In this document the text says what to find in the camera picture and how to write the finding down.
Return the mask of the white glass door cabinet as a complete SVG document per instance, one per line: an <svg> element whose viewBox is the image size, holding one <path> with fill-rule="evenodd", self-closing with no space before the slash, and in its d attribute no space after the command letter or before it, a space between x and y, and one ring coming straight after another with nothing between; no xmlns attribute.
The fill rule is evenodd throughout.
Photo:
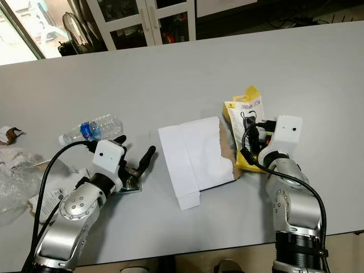
<svg viewBox="0 0 364 273"><path fill-rule="evenodd" d="M109 51L197 39L195 0L84 0Z"/></svg>

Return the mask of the clear plastic water bottle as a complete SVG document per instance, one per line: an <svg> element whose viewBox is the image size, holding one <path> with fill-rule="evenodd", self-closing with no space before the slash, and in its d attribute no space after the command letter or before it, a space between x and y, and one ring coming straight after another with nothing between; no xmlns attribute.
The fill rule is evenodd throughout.
<svg viewBox="0 0 364 273"><path fill-rule="evenodd" d="M114 116L107 114L101 117L90 119L76 125L72 130L58 137L58 143L66 146L78 141L97 141L102 139L114 139L123 133L122 121Z"/></svg>

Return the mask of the black standing fan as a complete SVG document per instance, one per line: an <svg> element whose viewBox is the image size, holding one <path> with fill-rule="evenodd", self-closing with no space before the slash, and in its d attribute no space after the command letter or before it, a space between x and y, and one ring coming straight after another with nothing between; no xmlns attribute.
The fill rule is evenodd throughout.
<svg viewBox="0 0 364 273"><path fill-rule="evenodd" d="M58 51L62 56L80 55L101 51L96 38L88 34L86 29L73 13L62 16L63 26L68 32L68 41L60 42Z"/></svg>

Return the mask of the window with dark frame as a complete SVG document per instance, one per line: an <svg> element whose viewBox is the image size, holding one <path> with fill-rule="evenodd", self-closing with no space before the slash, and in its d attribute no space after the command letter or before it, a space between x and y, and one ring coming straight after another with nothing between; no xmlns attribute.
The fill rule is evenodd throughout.
<svg viewBox="0 0 364 273"><path fill-rule="evenodd" d="M0 0L0 64L61 57L65 0Z"/></svg>

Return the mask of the small torn cardboard scrap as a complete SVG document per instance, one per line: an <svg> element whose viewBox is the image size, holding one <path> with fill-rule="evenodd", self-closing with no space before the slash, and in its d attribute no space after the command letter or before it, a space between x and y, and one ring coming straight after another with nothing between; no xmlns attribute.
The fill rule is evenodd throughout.
<svg viewBox="0 0 364 273"><path fill-rule="evenodd" d="M0 129L0 145L9 146L16 142L21 135L23 135L23 130L16 127L3 126Z"/></svg>

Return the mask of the white board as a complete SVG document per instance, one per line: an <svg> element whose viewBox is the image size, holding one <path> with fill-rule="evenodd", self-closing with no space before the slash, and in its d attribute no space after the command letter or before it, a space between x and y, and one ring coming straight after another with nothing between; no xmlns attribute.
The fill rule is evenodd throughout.
<svg viewBox="0 0 364 273"><path fill-rule="evenodd" d="M221 11L257 3L258 0L196 0L197 17L213 15Z"/></svg>

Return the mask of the white flattened cardboard box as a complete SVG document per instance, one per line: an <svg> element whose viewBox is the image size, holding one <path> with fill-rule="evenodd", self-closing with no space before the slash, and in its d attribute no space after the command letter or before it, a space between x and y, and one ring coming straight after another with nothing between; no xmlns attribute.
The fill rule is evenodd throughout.
<svg viewBox="0 0 364 273"><path fill-rule="evenodd" d="M180 210L199 206L202 191L242 175L219 117L162 127L158 133Z"/></svg>

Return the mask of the clear bubble wrap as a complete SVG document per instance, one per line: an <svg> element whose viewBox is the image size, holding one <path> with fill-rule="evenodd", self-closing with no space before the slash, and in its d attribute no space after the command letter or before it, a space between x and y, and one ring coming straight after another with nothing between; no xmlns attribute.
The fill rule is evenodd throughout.
<svg viewBox="0 0 364 273"><path fill-rule="evenodd" d="M38 195L43 156L25 148L0 149L0 212L18 210Z"/></svg>

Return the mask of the torn cardboard with label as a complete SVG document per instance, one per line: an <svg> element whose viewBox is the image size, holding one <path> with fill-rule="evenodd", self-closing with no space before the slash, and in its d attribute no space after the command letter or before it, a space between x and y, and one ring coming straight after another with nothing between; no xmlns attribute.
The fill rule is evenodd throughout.
<svg viewBox="0 0 364 273"><path fill-rule="evenodd" d="M28 174L29 180L36 185L33 197L28 199L29 214L31 216L35 216L36 214L39 185L44 171L46 171L47 164L47 162L42 162L41 164L24 169L26 174ZM75 167L66 166L62 161L53 164L45 184L44 200L39 216L40 223L43 224L47 220L55 205L75 189L76 184L82 177L90 177L88 169L76 169Z"/></svg>

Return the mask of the yellow power bank package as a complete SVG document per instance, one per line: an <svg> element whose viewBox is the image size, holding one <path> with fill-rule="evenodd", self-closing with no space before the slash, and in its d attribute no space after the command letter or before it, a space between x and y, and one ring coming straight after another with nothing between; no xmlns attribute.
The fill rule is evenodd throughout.
<svg viewBox="0 0 364 273"><path fill-rule="evenodd" d="M233 101L224 102L224 107L224 116L231 126L237 149L235 167L244 169L244 171L262 173L262 169L248 164L245 157L240 153L240 148L242 148L242 136L246 127L245 119L253 117L255 123L262 122L266 119L262 95L257 88L252 85L245 89L245 94L235 96Z"/></svg>

